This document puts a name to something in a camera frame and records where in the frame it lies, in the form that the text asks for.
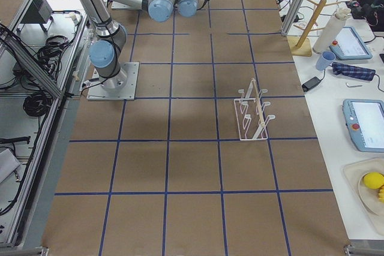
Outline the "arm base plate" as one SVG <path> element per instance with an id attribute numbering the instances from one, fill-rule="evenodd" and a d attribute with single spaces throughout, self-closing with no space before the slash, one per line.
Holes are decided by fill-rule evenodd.
<path id="1" fill-rule="evenodd" d="M 90 84 L 86 99 L 89 101 L 133 101 L 136 94 L 137 78 L 139 74 L 138 62 L 122 62 L 119 74 L 111 79 L 97 80 Z"/>

